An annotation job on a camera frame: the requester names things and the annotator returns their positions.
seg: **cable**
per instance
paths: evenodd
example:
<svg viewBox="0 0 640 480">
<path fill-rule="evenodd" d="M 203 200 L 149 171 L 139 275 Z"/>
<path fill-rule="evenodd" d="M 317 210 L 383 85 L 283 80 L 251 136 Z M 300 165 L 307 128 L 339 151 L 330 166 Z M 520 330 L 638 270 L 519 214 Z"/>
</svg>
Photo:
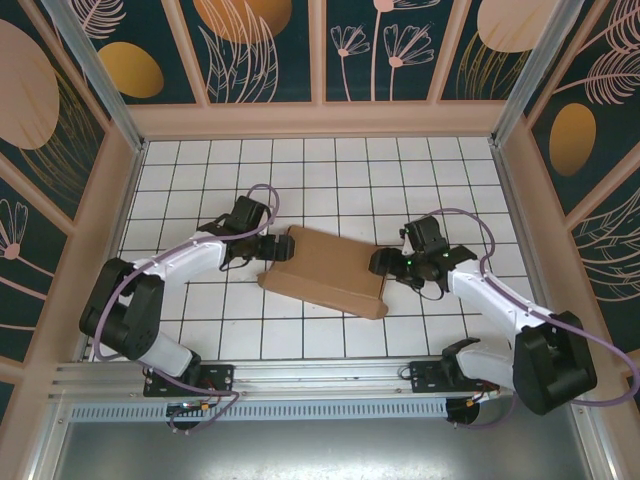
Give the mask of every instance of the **cable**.
<svg viewBox="0 0 640 480">
<path fill-rule="evenodd" d="M 111 297 L 109 297 L 109 300 L 107 301 L 107 304 L 105 305 L 105 308 L 102 311 L 102 314 L 100 315 L 100 319 L 98 320 L 98 325 L 96 327 L 96 333 L 94 334 L 94 337 L 93 337 L 94 338 L 95 355 L 96 355 L 96 358 L 98 360 L 103 361 L 103 362 L 108 362 L 108 361 L 111 361 L 111 360 L 113 360 L 115 358 L 121 357 L 120 354 L 103 355 L 102 352 L 100 351 L 100 338 L 102 337 L 102 332 L 104 330 L 104 326 L 105 326 L 105 323 L 107 321 L 107 318 L 109 317 L 109 313 L 111 313 L 111 310 L 113 309 L 113 306 L 118 301 L 118 297 L 120 296 L 122 291 L 127 287 L 127 285 L 129 285 L 133 280 L 135 280 L 136 277 L 138 277 L 139 275 L 141 275 L 142 273 L 144 273 L 146 270 L 150 269 L 151 267 L 157 265 L 158 262 L 162 262 L 163 260 L 171 258 L 173 255 L 175 255 L 177 253 L 180 253 L 183 250 L 185 250 L 187 248 L 190 248 L 190 247 L 192 247 L 194 245 L 198 245 L 198 244 L 201 244 L 201 243 L 207 243 L 207 242 L 210 242 L 212 240 L 229 241 L 229 240 L 240 240 L 242 238 L 247 238 L 247 237 L 250 237 L 252 235 L 256 235 L 257 233 L 261 232 L 265 228 L 268 228 L 269 225 L 271 225 L 275 221 L 276 217 L 278 216 L 278 211 L 280 210 L 280 195 L 278 195 L 277 190 L 275 188 L 273 188 L 271 185 L 267 185 L 265 183 L 259 183 L 259 184 L 254 185 L 253 187 L 251 187 L 249 189 L 249 191 L 247 192 L 247 197 L 250 197 L 251 194 L 256 190 L 269 190 L 271 193 L 273 193 L 273 196 L 274 196 L 274 199 L 275 199 L 275 206 L 273 207 L 273 212 L 271 213 L 271 216 L 269 218 L 267 218 L 267 221 L 265 223 L 263 223 L 262 225 L 259 225 L 258 227 L 254 228 L 253 230 L 250 230 L 250 231 L 245 232 L 245 233 L 240 233 L 240 234 L 237 234 L 237 235 L 224 235 L 224 236 L 207 235 L 207 236 L 203 236 L 203 237 L 200 237 L 200 238 L 197 238 L 197 239 L 194 239 L 194 240 L 187 241 L 185 243 L 182 243 L 182 244 L 178 245 L 177 247 L 171 248 L 171 249 L 167 250 L 166 252 L 161 253 L 157 257 L 151 259 L 146 264 L 142 265 L 137 270 L 134 270 L 132 273 L 127 275 L 122 280 L 122 282 L 115 288 L 115 290 L 111 294 Z M 183 382 L 181 382 L 181 381 L 179 381 L 179 380 L 167 375 L 166 373 L 164 373 L 161 370 L 153 369 L 150 365 L 146 365 L 144 362 L 138 361 L 138 363 L 140 363 L 145 368 L 152 369 L 152 371 L 154 371 L 160 377 L 164 378 L 167 382 L 170 382 L 170 383 L 172 383 L 172 384 L 176 385 L 177 387 L 180 387 L 180 388 L 182 388 L 184 390 L 188 390 L 188 391 L 194 392 L 194 393 L 204 394 L 204 395 L 207 395 L 207 396 L 209 396 L 209 395 L 217 395 L 219 397 L 233 397 L 231 399 L 231 401 L 227 405 L 222 407 L 220 409 L 220 411 L 218 413 L 216 413 L 215 415 L 213 415 L 209 420 L 202 421 L 198 425 L 196 425 L 195 427 L 193 427 L 193 428 L 191 428 L 189 430 L 178 430 L 173 424 L 173 419 L 175 418 L 175 415 L 172 415 L 171 419 L 169 421 L 169 424 L 171 425 L 171 428 L 173 428 L 173 432 L 174 433 L 181 432 L 184 435 L 189 435 L 190 432 L 195 433 L 198 430 L 202 430 L 203 428 L 211 425 L 213 422 L 215 422 L 222 415 L 224 415 L 227 412 L 227 410 L 229 410 L 229 408 L 231 408 L 233 406 L 233 404 L 238 401 L 238 398 L 240 397 L 240 394 L 238 392 L 233 391 L 233 390 L 231 390 L 231 391 L 226 391 L 226 390 L 215 391 L 215 390 L 205 390 L 203 388 L 193 387 L 191 385 L 183 383 Z"/>
<path fill-rule="evenodd" d="M 521 309 L 523 309 L 525 311 L 529 311 L 530 309 L 529 309 L 528 305 L 525 305 L 525 304 L 521 303 L 517 298 L 514 298 L 511 294 L 509 294 L 509 292 L 506 292 L 502 288 L 500 288 L 500 285 L 498 285 L 496 282 L 494 282 L 491 279 L 491 277 L 489 275 L 487 275 L 487 273 L 486 273 L 487 272 L 487 268 L 486 268 L 487 260 L 496 251 L 496 240 L 495 240 L 495 237 L 493 236 L 493 233 L 491 232 L 491 229 L 487 226 L 487 224 L 484 221 L 482 221 L 482 219 L 480 219 L 477 215 L 474 215 L 473 213 L 467 212 L 466 210 L 462 210 L 460 208 L 454 208 L 454 207 L 440 208 L 438 210 L 434 210 L 431 213 L 428 213 L 427 215 L 437 215 L 437 214 L 441 214 L 441 213 L 460 213 L 460 214 L 466 215 L 469 218 L 472 218 L 473 220 L 475 220 L 476 222 L 478 222 L 480 224 L 480 227 L 483 228 L 487 232 L 487 235 L 489 236 L 489 240 L 490 240 L 490 245 L 491 245 L 491 248 L 489 249 L 489 252 L 487 252 L 487 254 L 480 259 L 480 273 L 481 273 L 482 277 L 487 282 L 487 284 L 489 286 L 491 286 L 491 288 L 493 288 L 496 292 L 498 292 L 500 295 L 502 295 L 506 300 L 508 300 L 509 302 L 513 303 L 514 305 L 516 305 L 517 307 L 519 307 L 519 308 L 521 308 Z M 616 346 L 611 345 L 610 343 L 602 340 L 601 338 L 596 337 L 595 335 L 592 335 L 589 332 L 586 332 L 586 331 L 584 331 L 582 329 L 579 329 L 579 328 L 573 327 L 571 325 L 567 325 L 565 323 L 562 323 L 562 322 L 560 322 L 558 320 L 555 320 L 555 319 L 549 317 L 548 315 L 540 313 L 540 312 L 538 312 L 536 310 L 531 309 L 529 311 L 529 314 L 532 317 L 537 318 L 538 320 L 542 320 L 543 322 L 550 323 L 551 325 L 553 325 L 556 328 L 562 328 L 564 330 L 567 330 L 568 332 L 571 332 L 571 333 L 573 333 L 575 335 L 579 335 L 581 337 L 584 337 L 587 340 L 591 340 L 592 342 L 595 342 L 598 345 L 601 345 L 601 346 L 605 347 L 611 353 L 613 353 L 614 355 L 616 355 L 620 359 L 622 359 L 622 361 L 624 361 L 624 363 L 626 363 L 629 366 L 629 369 L 632 372 L 633 385 L 631 386 L 631 388 L 626 393 L 620 395 L 619 397 L 612 398 L 610 400 L 595 400 L 595 401 L 573 400 L 571 403 L 573 403 L 574 405 L 581 405 L 581 406 L 584 406 L 584 407 L 611 407 L 611 406 L 614 406 L 614 405 L 619 405 L 621 403 L 624 403 L 627 400 L 631 400 L 634 397 L 634 395 L 636 393 L 638 393 L 638 390 L 640 389 L 640 370 L 638 370 L 638 367 L 636 366 L 635 362 L 628 355 L 626 355 L 622 350 L 620 350 Z"/>
</svg>

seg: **purple cable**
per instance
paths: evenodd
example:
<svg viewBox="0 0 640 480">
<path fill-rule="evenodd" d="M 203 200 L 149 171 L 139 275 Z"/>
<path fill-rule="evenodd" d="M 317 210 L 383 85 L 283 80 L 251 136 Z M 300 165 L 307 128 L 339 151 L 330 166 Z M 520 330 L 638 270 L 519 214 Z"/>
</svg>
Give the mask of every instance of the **purple cable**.
<svg viewBox="0 0 640 480">
<path fill-rule="evenodd" d="M 487 283 L 496 292 L 502 295 L 505 299 L 507 299 L 508 301 L 510 301 L 511 303 L 513 303 L 514 305 L 518 306 L 519 308 L 525 311 L 528 310 L 529 307 L 527 305 L 525 305 L 524 303 L 521 303 L 518 299 L 514 298 L 512 295 L 509 294 L 509 292 L 504 291 L 502 288 L 500 288 L 500 285 L 494 282 L 491 279 L 491 277 L 486 275 L 486 271 L 487 271 L 486 262 L 489 259 L 489 257 L 491 257 L 496 251 L 496 240 L 495 240 L 495 237 L 493 236 L 493 233 L 491 232 L 491 229 L 489 229 L 487 224 L 484 223 L 478 216 L 474 215 L 473 213 L 467 212 L 460 208 L 441 208 L 438 210 L 434 210 L 433 212 L 428 213 L 427 215 L 437 215 L 439 213 L 460 213 L 462 215 L 466 215 L 467 217 L 474 219 L 476 222 L 480 224 L 480 226 L 487 232 L 487 235 L 489 235 L 489 240 L 491 244 L 491 248 L 489 249 L 489 252 L 480 259 L 480 273 L 482 274 L 484 279 L 487 281 Z M 634 397 L 634 395 L 638 393 L 638 389 L 640 389 L 640 371 L 638 370 L 638 367 L 636 366 L 635 362 L 631 358 L 629 358 L 629 356 L 626 355 L 622 350 L 615 347 L 614 345 L 611 345 L 608 342 L 605 342 L 601 338 L 598 338 L 595 335 L 590 334 L 589 332 L 573 327 L 571 325 L 566 325 L 565 323 L 555 320 L 536 310 L 531 310 L 529 314 L 537 318 L 538 320 L 542 320 L 543 322 L 550 323 L 556 328 L 562 328 L 575 335 L 580 335 L 581 337 L 584 337 L 587 340 L 591 340 L 597 343 L 598 345 L 602 345 L 603 347 L 608 349 L 610 352 L 612 352 L 614 355 L 617 355 L 618 357 L 620 357 L 629 366 L 629 369 L 631 370 L 631 373 L 633 375 L 633 386 L 626 393 L 620 395 L 619 397 L 612 398 L 610 400 L 597 400 L 597 401 L 573 400 L 571 403 L 573 403 L 574 405 L 581 405 L 584 407 L 611 407 L 614 405 L 619 405 L 621 403 L 624 403 L 627 400 L 631 400 Z"/>
<path fill-rule="evenodd" d="M 107 317 L 109 316 L 109 313 L 111 313 L 111 309 L 113 308 L 113 306 L 115 305 L 115 303 L 118 301 L 118 297 L 120 296 L 120 294 L 122 293 L 122 291 L 127 287 L 127 285 L 129 285 L 133 280 L 135 280 L 135 278 L 138 275 L 141 275 L 143 272 L 145 272 L 146 270 L 150 269 L 151 267 L 153 267 L 154 265 L 156 265 L 158 262 L 161 262 L 167 258 L 170 258 L 172 255 L 175 255 L 176 253 L 180 253 L 181 251 L 190 248 L 194 245 L 198 245 L 200 243 L 205 243 L 205 242 L 209 242 L 211 240 L 221 240 L 221 241 L 227 241 L 227 240 L 240 240 L 242 238 L 246 238 L 246 237 L 250 237 L 252 235 L 256 235 L 257 233 L 260 233 L 262 230 L 264 230 L 265 228 L 267 228 L 269 225 L 271 225 L 274 220 L 276 219 L 276 217 L 278 216 L 278 211 L 280 210 L 280 195 L 278 195 L 278 192 L 276 191 L 275 188 L 273 188 L 271 185 L 267 185 L 265 183 L 259 183 L 257 185 L 254 185 L 253 187 L 251 187 L 249 189 L 249 191 L 247 192 L 247 196 L 250 197 L 251 194 L 256 191 L 256 190 L 269 190 L 270 192 L 273 193 L 274 199 L 275 199 L 275 206 L 273 207 L 273 212 L 271 213 L 271 216 L 267 219 L 267 221 L 256 227 L 255 229 L 249 231 L 249 232 L 245 232 L 245 233 L 240 233 L 238 235 L 225 235 L 225 236 L 216 236 L 216 235 L 207 235 L 206 237 L 201 237 L 198 238 L 196 240 L 192 240 L 190 242 L 185 242 L 183 244 L 178 245 L 177 247 L 171 248 L 169 250 L 167 250 L 166 252 L 163 252 L 162 254 L 158 255 L 155 259 L 149 261 L 148 263 L 145 263 L 142 267 L 138 268 L 137 270 L 134 270 L 131 274 L 127 275 L 122 282 L 116 287 L 116 289 L 113 291 L 113 293 L 111 294 L 111 297 L 109 298 L 109 301 L 107 302 L 107 304 L 104 307 L 104 310 L 102 311 L 102 314 L 100 315 L 100 319 L 98 320 L 98 326 L 96 327 L 96 333 L 94 335 L 94 349 L 95 349 L 95 354 L 96 354 L 96 358 L 98 358 L 98 360 L 103 361 L 103 362 L 108 362 L 110 360 L 113 360 L 114 358 L 118 358 L 121 355 L 119 354 L 115 354 L 115 355 L 102 355 L 102 352 L 100 351 L 100 338 L 102 337 L 102 332 L 104 331 L 104 325 L 107 321 Z M 166 373 L 154 369 L 154 372 L 156 374 L 158 374 L 159 376 L 161 376 L 162 378 L 164 378 L 165 380 L 167 380 L 168 382 L 173 383 L 174 385 L 183 388 L 185 390 L 189 390 L 191 392 L 195 392 L 195 393 L 201 393 L 201 394 L 205 394 L 205 395 L 211 395 L 211 396 L 220 396 L 220 397 L 229 397 L 229 396 L 233 396 L 234 398 L 227 404 L 225 405 L 217 414 L 215 414 L 211 419 L 207 420 L 206 422 L 200 422 L 196 427 L 192 428 L 191 430 L 186 430 L 186 431 L 182 431 L 182 430 L 178 430 L 177 428 L 175 428 L 175 426 L 173 425 L 173 419 L 175 418 L 175 415 L 173 415 L 170 419 L 170 425 L 173 428 L 174 432 L 182 432 L 185 435 L 188 435 L 190 431 L 196 431 L 196 430 L 200 430 L 202 428 L 204 428 L 205 426 L 208 426 L 210 424 L 212 424 L 215 420 L 217 420 L 219 417 L 221 417 L 222 415 L 225 414 L 225 412 L 231 408 L 231 406 L 238 401 L 238 397 L 240 396 L 240 394 L 238 392 L 234 392 L 234 391 L 217 391 L 217 390 L 207 390 L 204 388 L 197 388 L 197 387 L 193 387 L 191 385 L 187 385 L 186 383 L 182 383 L 179 380 L 176 380 L 175 378 L 167 375 Z"/>
</svg>

